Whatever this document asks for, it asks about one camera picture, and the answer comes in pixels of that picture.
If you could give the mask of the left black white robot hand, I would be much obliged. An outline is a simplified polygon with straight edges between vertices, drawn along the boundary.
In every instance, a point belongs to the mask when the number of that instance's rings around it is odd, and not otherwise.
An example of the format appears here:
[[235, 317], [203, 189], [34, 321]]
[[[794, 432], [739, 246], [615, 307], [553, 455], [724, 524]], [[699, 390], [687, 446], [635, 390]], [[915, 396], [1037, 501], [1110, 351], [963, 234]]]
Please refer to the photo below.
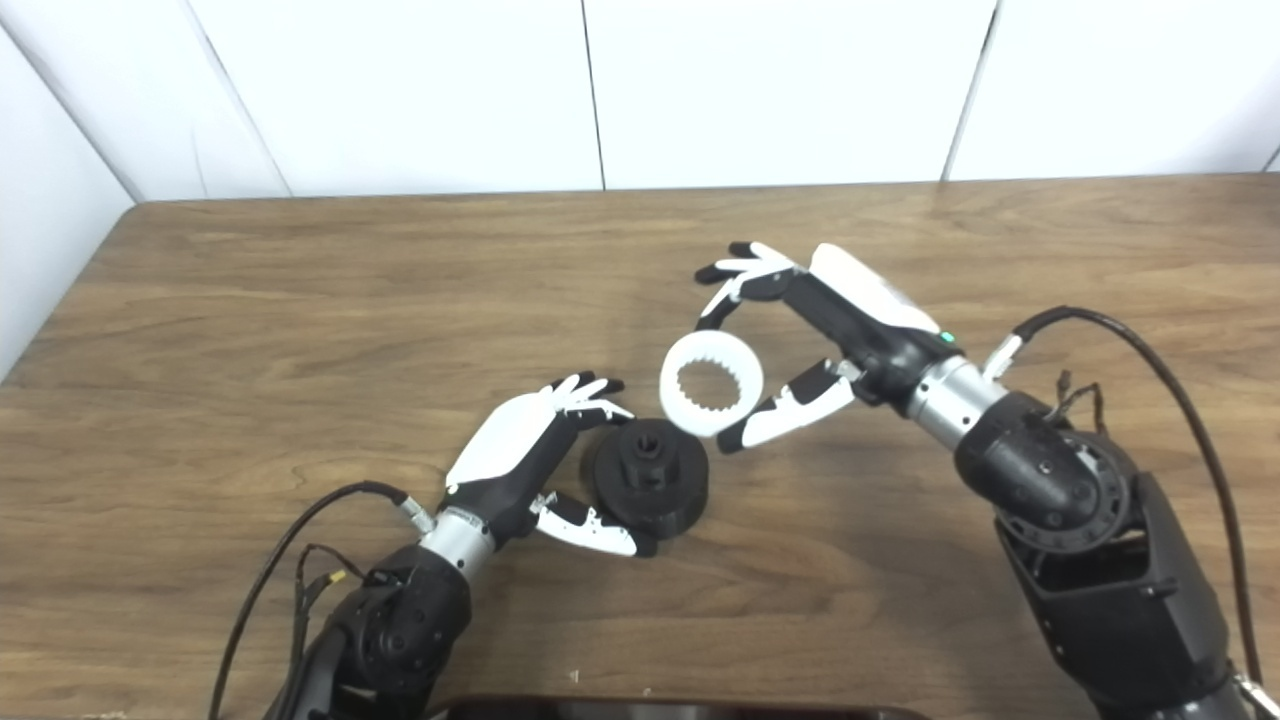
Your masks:
[[579, 372], [497, 406], [445, 474], [435, 552], [476, 544], [489, 553], [534, 532], [564, 544], [631, 559], [657, 555], [657, 539], [609, 512], [547, 488], [580, 436], [635, 415], [613, 401], [621, 379]]

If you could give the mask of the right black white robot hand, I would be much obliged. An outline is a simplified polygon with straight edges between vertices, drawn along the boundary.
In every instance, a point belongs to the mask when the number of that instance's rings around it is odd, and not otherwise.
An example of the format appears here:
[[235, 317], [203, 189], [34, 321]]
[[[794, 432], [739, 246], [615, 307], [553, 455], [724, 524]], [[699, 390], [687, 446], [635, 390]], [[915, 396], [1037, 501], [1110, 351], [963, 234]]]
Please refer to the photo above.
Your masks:
[[698, 269], [694, 279], [718, 288], [699, 331], [718, 331], [745, 301], [781, 301], [840, 351], [837, 361], [819, 360], [718, 432], [722, 454], [764, 445], [855, 401], [902, 409], [933, 365], [963, 355], [927, 313], [832, 243], [820, 243], [803, 265], [764, 243], [733, 242], [730, 258]]

